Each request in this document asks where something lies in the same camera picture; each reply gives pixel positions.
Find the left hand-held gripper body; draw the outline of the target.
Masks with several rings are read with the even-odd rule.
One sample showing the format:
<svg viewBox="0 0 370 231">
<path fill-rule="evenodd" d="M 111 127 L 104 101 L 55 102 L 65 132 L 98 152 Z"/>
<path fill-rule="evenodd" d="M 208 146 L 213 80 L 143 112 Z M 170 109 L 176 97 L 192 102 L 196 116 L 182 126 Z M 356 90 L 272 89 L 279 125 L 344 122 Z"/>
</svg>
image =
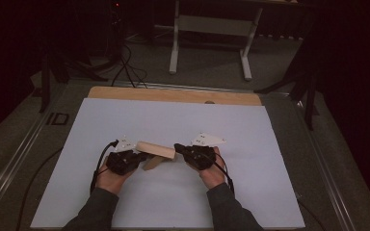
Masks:
<svg viewBox="0 0 370 231">
<path fill-rule="evenodd" d="M 143 160 L 142 154 L 137 153 L 135 147 L 136 145 L 127 137 L 122 137 L 114 151 L 108 155 L 106 167 L 118 175 L 135 170 Z"/>
</svg>

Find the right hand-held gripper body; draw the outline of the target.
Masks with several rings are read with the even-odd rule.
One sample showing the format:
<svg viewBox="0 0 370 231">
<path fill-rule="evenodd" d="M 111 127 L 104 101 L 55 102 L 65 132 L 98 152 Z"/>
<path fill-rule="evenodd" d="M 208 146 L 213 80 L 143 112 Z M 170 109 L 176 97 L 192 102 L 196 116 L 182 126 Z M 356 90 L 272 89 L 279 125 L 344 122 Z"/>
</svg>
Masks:
<svg viewBox="0 0 370 231">
<path fill-rule="evenodd" d="M 206 133 L 199 133 L 190 145 L 182 147 L 186 163 L 198 170 L 211 168 L 216 163 L 217 152 L 214 147 L 226 140 Z"/>
</svg>

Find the wooden picture frame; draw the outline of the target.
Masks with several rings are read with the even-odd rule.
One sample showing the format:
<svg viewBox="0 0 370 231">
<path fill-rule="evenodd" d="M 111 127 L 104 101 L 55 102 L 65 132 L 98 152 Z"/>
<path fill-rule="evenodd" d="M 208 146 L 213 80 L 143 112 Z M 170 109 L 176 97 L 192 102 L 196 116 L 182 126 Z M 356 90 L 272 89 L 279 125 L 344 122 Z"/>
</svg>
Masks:
<svg viewBox="0 0 370 231">
<path fill-rule="evenodd" d="M 172 161 L 175 159 L 175 150 L 171 147 L 145 141 L 138 141 L 136 149 L 152 155 L 152 158 L 143 166 L 143 170 L 155 169 L 164 161 Z"/>
</svg>

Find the person's left hand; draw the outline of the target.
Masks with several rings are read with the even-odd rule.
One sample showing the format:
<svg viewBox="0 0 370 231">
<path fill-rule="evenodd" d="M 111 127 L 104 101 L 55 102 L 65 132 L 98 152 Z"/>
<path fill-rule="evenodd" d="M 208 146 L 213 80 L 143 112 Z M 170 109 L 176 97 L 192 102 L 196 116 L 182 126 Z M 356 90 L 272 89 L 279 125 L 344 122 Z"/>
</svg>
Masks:
<svg viewBox="0 0 370 231">
<path fill-rule="evenodd" d="M 106 164 L 103 164 L 96 177 L 95 186 L 109 193 L 118 195 L 125 181 L 134 173 L 130 171 L 124 175 L 118 175 L 109 170 Z"/>
</svg>

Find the person's right hand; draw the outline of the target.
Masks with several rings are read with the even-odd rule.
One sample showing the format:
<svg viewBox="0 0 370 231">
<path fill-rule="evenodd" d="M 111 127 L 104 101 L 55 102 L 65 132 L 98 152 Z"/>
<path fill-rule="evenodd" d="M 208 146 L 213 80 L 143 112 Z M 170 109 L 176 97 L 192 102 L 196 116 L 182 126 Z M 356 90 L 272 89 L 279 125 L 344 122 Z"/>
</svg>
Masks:
<svg viewBox="0 0 370 231">
<path fill-rule="evenodd" d="M 214 146 L 213 149 L 217 154 L 216 162 L 210 168 L 198 171 L 200 179 L 208 190 L 221 185 L 226 180 L 225 162 L 221 157 L 220 149 L 218 146 Z"/>
</svg>

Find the white table mat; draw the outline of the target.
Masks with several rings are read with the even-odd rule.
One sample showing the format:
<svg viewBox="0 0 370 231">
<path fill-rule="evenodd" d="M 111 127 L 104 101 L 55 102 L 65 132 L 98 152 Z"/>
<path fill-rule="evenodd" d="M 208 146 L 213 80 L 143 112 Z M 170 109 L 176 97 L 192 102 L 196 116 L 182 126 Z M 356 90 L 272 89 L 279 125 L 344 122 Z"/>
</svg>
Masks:
<svg viewBox="0 0 370 231">
<path fill-rule="evenodd" d="M 188 145 L 200 133 L 219 148 L 235 196 L 266 229 L 304 227 L 274 129 L 262 106 L 87 98 L 49 180 L 34 228 L 61 228 L 86 203 L 104 147 L 115 140 Z M 124 183 L 113 218 L 119 229 L 195 229 L 212 225 L 206 188 L 181 157 Z"/>
</svg>

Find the black floor socket box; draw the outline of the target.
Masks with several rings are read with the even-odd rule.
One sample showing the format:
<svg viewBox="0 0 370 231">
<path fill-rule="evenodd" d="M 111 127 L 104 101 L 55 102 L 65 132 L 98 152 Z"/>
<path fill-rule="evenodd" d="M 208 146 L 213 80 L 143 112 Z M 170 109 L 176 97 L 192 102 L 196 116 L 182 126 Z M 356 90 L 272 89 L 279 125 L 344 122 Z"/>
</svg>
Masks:
<svg viewBox="0 0 370 231">
<path fill-rule="evenodd" d="M 51 113 L 46 120 L 47 125 L 67 125 L 69 114 Z"/>
</svg>

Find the black metal stand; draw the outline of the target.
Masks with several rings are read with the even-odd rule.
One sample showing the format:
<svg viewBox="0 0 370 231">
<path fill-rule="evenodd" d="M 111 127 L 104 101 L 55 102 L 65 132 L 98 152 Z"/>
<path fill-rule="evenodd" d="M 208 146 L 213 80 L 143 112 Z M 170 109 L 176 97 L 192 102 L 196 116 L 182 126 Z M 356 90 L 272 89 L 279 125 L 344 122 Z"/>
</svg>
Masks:
<svg viewBox="0 0 370 231">
<path fill-rule="evenodd" d="M 301 101 L 302 98 L 306 96 L 304 107 L 304 122 L 307 128 L 312 131 L 312 115 L 314 113 L 314 101 L 318 74 L 318 68 L 312 64 L 290 64 L 284 77 L 280 81 L 270 85 L 269 87 L 255 90 L 255 92 L 267 94 L 283 86 L 294 83 L 294 87 L 288 93 L 288 96 L 291 100 L 297 102 Z"/>
</svg>

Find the black rack with red light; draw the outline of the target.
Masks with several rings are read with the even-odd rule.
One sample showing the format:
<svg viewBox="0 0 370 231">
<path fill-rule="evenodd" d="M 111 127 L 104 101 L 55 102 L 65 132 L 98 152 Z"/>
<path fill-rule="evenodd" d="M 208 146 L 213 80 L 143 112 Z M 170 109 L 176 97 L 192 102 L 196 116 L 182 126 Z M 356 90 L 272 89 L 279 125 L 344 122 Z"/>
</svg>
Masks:
<svg viewBox="0 0 370 231">
<path fill-rule="evenodd" d="M 122 53 L 122 19 L 119 0 L 104 0 L 106 13 L 106 51 L 109 64 L 116 64 Z"/>
</svg>

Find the metal floor rail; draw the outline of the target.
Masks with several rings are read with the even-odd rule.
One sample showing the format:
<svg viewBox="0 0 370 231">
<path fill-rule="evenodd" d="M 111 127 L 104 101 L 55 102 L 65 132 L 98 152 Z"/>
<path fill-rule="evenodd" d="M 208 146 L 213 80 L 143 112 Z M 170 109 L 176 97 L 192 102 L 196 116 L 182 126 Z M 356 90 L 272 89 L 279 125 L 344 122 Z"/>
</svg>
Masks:
<svg viewBox="0 0 370 231">
<path fill-rule="evenodd" d="M 66 84 L 52 89 L 48 106 L 42 113 L 40 99 L 29 96 L 0 124 L 0 200 L 65 89 Z"/>
<path fill-rule="evenodd" d="M 145 85 L 138 85 L 133 87 L 130 82 L 116 81 L 113 85 L 111 82 L 99 82 L 99 81 L 88 81 L 82 79 L 72 79 L 68 82 L 72 85 L 85 85 L 91 87 L 111 87 L 111 88 L 129 88 L 129 89 L 146 89 L 146 90 L 194 90 L 194 91 L 214 91 L 214 92 L 232 92 L 232 93 L 258 93 L 254 90 L 236 90 L 236 89 L 218 89 L 218 88 L 205 88 L 205 87 L 193 87 L 193 86 L 180 86 L 180 85 L 167 85 L 167 84 L 155 84 L 145 83 Z"/>
<path fill-rule="evenodd" d="M 304 121 L 304 103 L 302 101 L 293 102 L 298 117 L 302 120 L 302 125 L 310 139 L 311 146 L 315 151 L 317 165 L 320 171 L 321 178 L 325 185 L 325 189 L 329 195 L 330 203 L 334 209 L 338 222 L 342 231 L 356 231 L 354 223 L 349 215 L 347 206 L 343 200 L 341 191 L 333 178 L 333 175 L 325 159 L 326 154 L 323 152 L 320 143 L 317 140 L 316 134 L 308 128 Z"/>
</svg>

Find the white metal desk frame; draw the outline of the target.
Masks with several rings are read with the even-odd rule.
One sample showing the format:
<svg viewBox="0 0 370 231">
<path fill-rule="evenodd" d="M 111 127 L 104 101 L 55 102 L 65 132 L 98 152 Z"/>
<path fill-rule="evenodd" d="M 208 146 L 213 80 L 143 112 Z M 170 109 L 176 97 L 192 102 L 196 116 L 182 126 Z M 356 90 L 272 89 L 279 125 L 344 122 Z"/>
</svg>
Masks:
<svg viewBox="0 0 370 231">
<path fill-rule="evenodd" d="M 263 9 L 258 8 L 252 21 L 195 16 L 180 13 L 180 0 L 175 0 L 173 22 L 173 44 L 169 73 L 177 72 L 179 54 L 179 32 L 197 32 L 216 35 L 246 37 L 246 46 L 240 50 L 240 60 L 246 81 L 252 80 L 248 55 Z"/>
</svg>

